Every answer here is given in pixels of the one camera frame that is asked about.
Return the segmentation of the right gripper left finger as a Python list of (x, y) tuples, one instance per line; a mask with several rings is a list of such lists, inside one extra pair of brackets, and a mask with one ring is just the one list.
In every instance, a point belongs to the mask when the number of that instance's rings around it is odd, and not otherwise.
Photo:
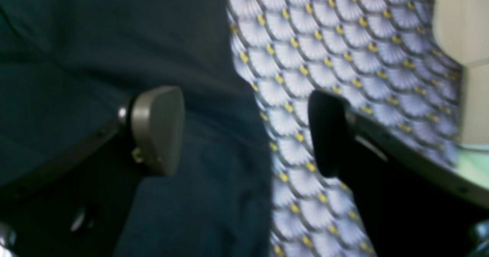
[(2, 257), (110, 257), (140, 182), (179, 166), (185, 99), (161, 86), (67, 152), (1, 184)]

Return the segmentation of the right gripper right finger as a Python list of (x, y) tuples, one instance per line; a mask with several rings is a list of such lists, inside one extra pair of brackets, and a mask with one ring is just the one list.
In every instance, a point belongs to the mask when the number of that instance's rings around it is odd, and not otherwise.
[(341, 96), (308, 114), (321, 174), (353, 192), (379, 257), (487, 257), (488, 189), (417, 153)]

